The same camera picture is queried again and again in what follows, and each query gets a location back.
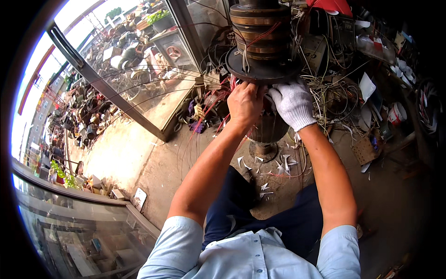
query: purple cloth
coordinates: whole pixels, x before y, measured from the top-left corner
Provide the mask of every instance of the purple cloth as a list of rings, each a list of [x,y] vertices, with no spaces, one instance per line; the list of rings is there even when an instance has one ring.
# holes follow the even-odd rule
[[[195,130],[195,127],[197,127],[198,121],[195,121],[192,124],[187,124],[189,126],[189,131]],[[204,123],[201,122],[200,125],[198,125],[196,132],[197,133],[203,133],[204,131]]]
[[[194,114],[194,106],[195,106],[195,100],[190,101],[190,103],[189,103],[189,116],[192,116]]]

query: bare hand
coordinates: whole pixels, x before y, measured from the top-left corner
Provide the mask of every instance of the bare hand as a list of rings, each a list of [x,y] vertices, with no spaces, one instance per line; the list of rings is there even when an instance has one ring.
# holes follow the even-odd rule
[[[260,117],[266,91],[266,86],[258,87],[247,81],[237,85],[227,99],[231,123],[243,130],[253,125]]]

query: person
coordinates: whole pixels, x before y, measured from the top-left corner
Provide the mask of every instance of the person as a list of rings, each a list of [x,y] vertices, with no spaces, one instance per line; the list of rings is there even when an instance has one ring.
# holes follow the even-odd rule
[[[316,183],[301,190],[288,210],[266,220],[250,214],[255,190],[229,164],[260,117],[266,91],[243,82],[230,94],[231,119],[176,191],[139,279],[360,278],[350,179],[313,118],[309,87],[301,78],[275,84],[268,93],[305,144]],[[305,258],[319,239],[314,266]]]

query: green plant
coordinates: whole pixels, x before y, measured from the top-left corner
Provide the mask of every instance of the green plant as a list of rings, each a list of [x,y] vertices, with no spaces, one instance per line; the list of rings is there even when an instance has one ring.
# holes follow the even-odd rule
[[[162,19],[163,17],[169,14],[170,12],[165,10],[159,10],[158,12],[154,12],[153,14],[147,17],[147,23],[149,25],[152,25],[154,22],[157,22],[158,20]]]
[[[51,161],[51,168],[53,168],[55,171],[57,171],[57,175],[60,178],[63,178],[65,180],[66,186],[68,186],[70,188],[74,188],[74,189],[79,189],[79,187],[76,186],[76,184],[74,183],[74,176],[67,175],[63,170],[61,170],[61,168],[59,168],[59,165],[56,163],[56,161],[54,161],[54,160]]]
[[[110,17],[111,19],[114,19],[116,16],[122,14],[122,9],[121,7],[117,7],[111,11],[109,11],[106,15],[105,15],[105,19],[104,19],[104,23],[107,24],[108,23],[108,19],[107,17]]]

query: gloved hand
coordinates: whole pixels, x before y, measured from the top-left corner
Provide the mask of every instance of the gloved hand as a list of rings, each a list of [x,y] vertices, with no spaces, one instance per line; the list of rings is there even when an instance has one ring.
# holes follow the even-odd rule
[[[274,84],[268,90],[276,104],[277,111],[282,119],[290,125],[294,131],[316,123],[313,118],[313,101],[308,84],[297,78],[284,84]]]

